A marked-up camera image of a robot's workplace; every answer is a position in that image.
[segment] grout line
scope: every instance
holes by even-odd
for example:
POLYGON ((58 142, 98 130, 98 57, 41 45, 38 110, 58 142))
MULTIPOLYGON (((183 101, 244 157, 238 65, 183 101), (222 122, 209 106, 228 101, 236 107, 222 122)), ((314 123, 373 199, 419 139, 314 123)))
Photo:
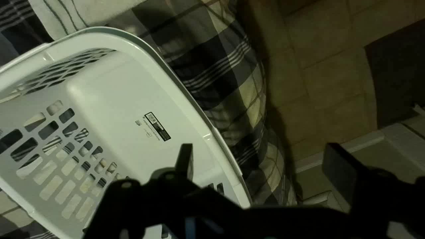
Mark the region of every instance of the grout line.
POLYGON ((378 5, 378 4, 383 3, 383 1, 387 1, 387 0, 378 0, 378 1, 375 1, 375 3, 373 3, 373 4, 370 4, 370 5, 367 5, 367 7, 365 7, 365 8, 362 8, 362 9, 359 9, 359 10, 355 12, 355 13, 351 13, 351 12, 350 12, 350 16, 354 17, 355 14, 362 13, 362 12, 365 12, 365 10, 373 8, 373 7, 375 7, 375 5, 378 5))

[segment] beige tile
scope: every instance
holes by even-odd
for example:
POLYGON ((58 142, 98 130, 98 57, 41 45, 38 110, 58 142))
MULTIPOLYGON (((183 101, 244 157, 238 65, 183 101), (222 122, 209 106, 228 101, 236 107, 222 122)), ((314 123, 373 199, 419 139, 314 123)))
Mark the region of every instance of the beige tile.
POLYGON ((305 88, 317 109, 361 93, 355 53, 342 52, 303 69, 305 88))
POLYGON ((362 45, 412 21, 412 0, 383 0, 353 16, 353 25, 362 45))
POLYGON ((293 145, 306 138, 313 138, 318 133, 318 111, 314 110, 309 98, 277 107, 284 125, 284 137, 293 145))
POLYGON ((314 155, 323 150, 323 139, 321 138, 321 134, 315 134, 309 138, 303 138, 296 143, 290 145, 290 153, 293 157, 293 161, 301 161, 306 157, 314 155))
POLYGON ((241 12, 245 30, 261 58, 289 46, 282 16, 274 0, 248 0, 241 12))
POLYGON ((317 194, 331 191, 331 184, 322 174, 321 167, 313 167, 296 175, 302 188, 302 199, 307 199, 317 194))
POLYGON ((369 119, 370 129, 377 129, 377 106, 375 106, 375 94, 374 94, 374 85, 370 73, 370 66, 366 58, 366 53, 363 49, 357 50, 357 72, 359 74, 359 85, 361 91, 365 97, 366 103, 366 115, 369 119))
POLYGON ((378 1, 382 1, 382 0, 347 0, 347 4, 349 4, 350 13, 353 14, 378 1))
POLYGON ((423 0, 414 0, 414 18, 415 20, 425 18, 425 1, 423 0))
POLYGON ((285 18, 299 65, 307 66, 350 44, 347 5, 341 0, 321 0, 285 18))
POLYGON ((323 109, 319 131, 326 142, 346 142, 369 133, 363 97, 357 95, 323 109))
POLYGON ((293 50, 280 50, 264 62, 269 99, 274 106, 306 95, 293 50))

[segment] plaid blanket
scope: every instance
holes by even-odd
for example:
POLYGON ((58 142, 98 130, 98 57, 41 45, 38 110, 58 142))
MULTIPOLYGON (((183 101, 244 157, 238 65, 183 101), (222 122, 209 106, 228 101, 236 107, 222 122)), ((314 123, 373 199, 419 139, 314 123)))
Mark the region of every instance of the plaid blanket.
MULTIPOLYGON (((50 10, 60 24, 66 24, 63 17, 71 22, 71 17, 50 10)), ((139 36, 169 65, 222 135, 253 203, 296 204, 278 138, 264 121, 261 65, 234 13, 236 0, 147 0, 110 18, 107 25, 139 36)), ((0 1, 0 65, 48 41, 27 0, 0 1)), ((0 202, 0 218, 7 219, 9 212, 1 212, 0 202)))

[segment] laundry basket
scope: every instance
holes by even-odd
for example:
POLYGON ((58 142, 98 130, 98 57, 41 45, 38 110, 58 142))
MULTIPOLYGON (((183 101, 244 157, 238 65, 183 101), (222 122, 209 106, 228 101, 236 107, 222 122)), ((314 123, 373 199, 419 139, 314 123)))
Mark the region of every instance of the laundry basket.
POLYGON ((249 206, 221 137, 141 40, 90 28, 0 69, 0 187, 58 238, 80 238, 110 182, 147 182, 181 143, 196 184, 249 206))

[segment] white laundry basket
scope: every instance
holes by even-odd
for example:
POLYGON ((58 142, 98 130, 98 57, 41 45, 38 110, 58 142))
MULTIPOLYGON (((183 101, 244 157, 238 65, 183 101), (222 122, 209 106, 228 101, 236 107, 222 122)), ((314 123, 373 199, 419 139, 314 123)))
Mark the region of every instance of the white laundry basket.
POLYGON ((0 187, 58 238, 83 235, 111 180, 147 182, 187 142, 193 182, 249 206, 221 137, 141 40, 91 28, 0 69, 0 187))

